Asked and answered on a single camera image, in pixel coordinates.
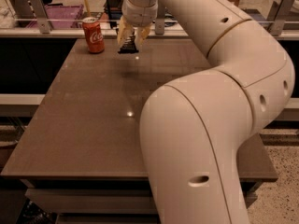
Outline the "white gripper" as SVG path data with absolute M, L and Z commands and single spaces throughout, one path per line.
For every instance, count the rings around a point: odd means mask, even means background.
M 140 48 L 150 34 L 151 23 L 156 19 L 158 0 L 123 0 L 117 42 L 121 48 L 134 32 L 135 45 Z

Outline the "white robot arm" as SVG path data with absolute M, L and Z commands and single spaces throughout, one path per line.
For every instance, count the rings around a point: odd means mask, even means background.
M 211 67 L 156 90 L 140 146 L 162 224 L 250 224 L 236 154 L 290 100 L 283 47 L 227 0 L 124 0 L 121 22 L 150 24 L 164 5 Z

